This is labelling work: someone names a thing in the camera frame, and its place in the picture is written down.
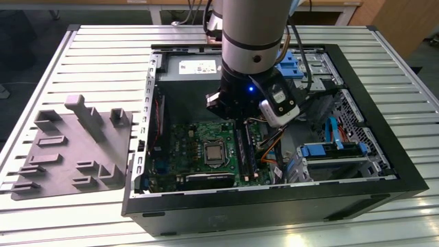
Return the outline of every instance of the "black cable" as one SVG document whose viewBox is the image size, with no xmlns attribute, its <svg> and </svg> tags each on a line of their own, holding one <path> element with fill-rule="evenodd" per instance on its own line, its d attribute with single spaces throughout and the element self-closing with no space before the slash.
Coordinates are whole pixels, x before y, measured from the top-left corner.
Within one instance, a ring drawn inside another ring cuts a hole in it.
<svg viewBox="0 0 439 247">
<path fill-rule="evenodd" d="M 211 3 L 212 3 L 212 0 L 208 0 L 207 4 L 205 4 L 204 13 L 203 13 L 203 30 L 204 30 L 204 33 L 207 33 L 207 12 L 208 12 L 208 8 L 211 7 Z"/>
<path fill-rule="evenodd" d="M 189 4 L 189 12 L 187 14 L 187 17 L 184 19 L 184 21 L 179 22 L 176 25 L 181 25 L 184 23 L 187 23 L 187 21 L 189 20 L 189 16 L 192 15 L 192 9 L 193 9 L 193 5 L 195 5 L 195 0 L 192 0 L 192 4 L 191 4 L 191 0 L 187 0 L 188 4 Z"/>
<path fill-rule="evenodd" d="M 200 10 L 200 6 L 201 6 L 201 0 L 199 1 L 199 5 L 197 5 L 197 9 L 196 9 L 196 11 L 195 11 L 195 15 L 193 15 L 193 18 L 192 18 L 192 23 L 191 23 L 191 25 L 193 25 L 193 23 L 195 23 L 195 18 L 197 17 L 197 13 L 199 13 L 199 10 Z"/>
<path fill-rule="evenodd" d="M 296 26 L 294 24 L 292 18 L 288 18 L 288 23 L 290 23 L 291 28 L 294 29 L 294 33 L 295 33 L 295 37 L 296 37 L 296 41 L 298 41 L 298 45 L 299 45 L 299 50 L 300 50 L 300 55 L 302 55 L 302 61 L 303 61 L 304 67 L 307 69 L 307 78 L 308 78 L 307 91 L 310 92 L 310 89 L 312 86 L 312 74 L 311 74 L 310 64 L 308 64 L 307 56 L 304 54 L 300 36 L 299 36 Z"/>
</svg>

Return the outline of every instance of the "ventilation grille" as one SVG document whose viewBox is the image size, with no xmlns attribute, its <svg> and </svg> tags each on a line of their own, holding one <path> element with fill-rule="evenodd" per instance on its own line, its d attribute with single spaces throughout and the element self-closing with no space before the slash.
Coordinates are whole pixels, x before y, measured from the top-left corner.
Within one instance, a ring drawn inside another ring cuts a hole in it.
<svg viewBox="0 0 439 247">
<path fill-rule="evenodd" d="M 340 94 L 339 101 L 335 104 L 335 108 L 332 109 L 332 111 L 328 112 L 326 119 L 330 116 L 334 116 L 338 122 L 342 124 L 342 127 L 344 129 L 350 141 L 366 143 L 370 150 L 370 156 L 375 157 L 372 161 L 376 161 L 382 168 L 387 168 L 388 165 L 386 164 L 382 158 L 383 154 L 378 150 L 379 148 L 376 147 L 376 143 L 371 139 L 374 137 L 371 138 L 368 137 L 367 128 L 358 127 L 359 119 L 354 114 L 354 110 L 350 106 L 344 94 Z M 324 123 L 326 121 L 322 121 L 319 124 L 320 127 L 316 128 L 319 139 L 323 142 L 326 141 Z"/>
</svg>

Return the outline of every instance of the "green circuit board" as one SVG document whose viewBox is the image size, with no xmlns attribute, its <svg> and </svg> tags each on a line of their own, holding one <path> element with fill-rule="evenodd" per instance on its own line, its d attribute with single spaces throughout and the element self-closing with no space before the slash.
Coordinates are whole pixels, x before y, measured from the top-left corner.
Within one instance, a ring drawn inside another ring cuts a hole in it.
<svg viewBox="0 0 439 247">
<path fill-rule="evenodd" d="M 262 141 L 258 123 L 249 126 L 252 142 L 256 145 Z M 259 178 L 244 181 L 239 174 L 239 162 L 236 156 L 233 123 L 200 122 L 191 124 L 175 124 L 171 129 L 169 144 L 169 171 L 168 175 L 185 173 L 227 172 L 235 174 L 233 187 L 264 185 L 270 181 L 268 170 L 259 170 Z M 225 162 L 219 167 L 205 164 L 204 144 L 216 143 L 224 147 Z"/>
</svg>

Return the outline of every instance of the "blue latch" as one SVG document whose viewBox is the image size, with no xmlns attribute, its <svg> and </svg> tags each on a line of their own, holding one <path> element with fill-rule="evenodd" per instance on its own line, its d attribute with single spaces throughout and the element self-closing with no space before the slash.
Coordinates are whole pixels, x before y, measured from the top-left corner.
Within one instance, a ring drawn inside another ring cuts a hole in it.
<svg viewBox="0 0 439 247">
<path fill-rule="evenodd" d="M 302 79 L 303 72 L 299 69 L 299 60 L 294 57 L 291 51 L 287 51 L 286 57 L 276 65 L 278 70 L 280 71 L 284 78 L 290 79 Z"/>
<path fill-rule="evenodd" d="M 368 153 L 368 147 L 367 147 L 366 143 L 359 143 L 358 146 L 359 146 L 359 148 L 362 150 L 363 155 L 367 155 L 367 153 Z"/>
<path fill-rule="evenodd" d="M 288 164 L 288 167 L 287 167 L 287 172 L 291 170 L 292 166 L 295 165 L 295 159 L 292 158 L 291 159 L 291 162 Z"/>
<path fill-rule="evenodd" d="M 302 151 L 302 156 L 303 156 L 303 157 L 308 157 L 308 156 L 310 156 L 310 152 L 308 152 L 307 147 L 302 147 L 302 148 L 300 148 L 300 151 Z"/>
<path fill-rule="evenodd" d="M 307 145 L 311 156 L 324 156 L 327 152 L 324 151 L 322 144 Z"/>
</svg>

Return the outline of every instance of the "floor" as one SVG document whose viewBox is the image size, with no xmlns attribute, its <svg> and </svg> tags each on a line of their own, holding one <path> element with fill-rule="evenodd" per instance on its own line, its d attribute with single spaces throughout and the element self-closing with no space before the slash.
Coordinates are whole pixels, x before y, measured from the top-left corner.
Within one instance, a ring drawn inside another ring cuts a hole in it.
<svg viewBox="0 0 439 247">
<path fill-rule="evenodd" d="M 183 20 L 187 12 L 161 12 L 163 23 Z M 53 21 L 48 11 L 27 11 L 37 39 L 31 48 L 37 58 L 35 65 L 23 71 L 11 71 L 0 64 L 0 83 L 11 92 L 8 99 L 0 99 L 0 150 L 8 139 L 21 111 L 28 103 L 35 86 L 51 61 L 69 24 L 83 25 L 151 25 L 151 16 L 144 11 L 61 11 L 60 20 Z M 196 16 L 201 23 L 201 12 Z M 439 97 L 439 47 L 423 43 L 407 60 L 410 66 L 422 66 L 419 77 Z"/>
</svg>

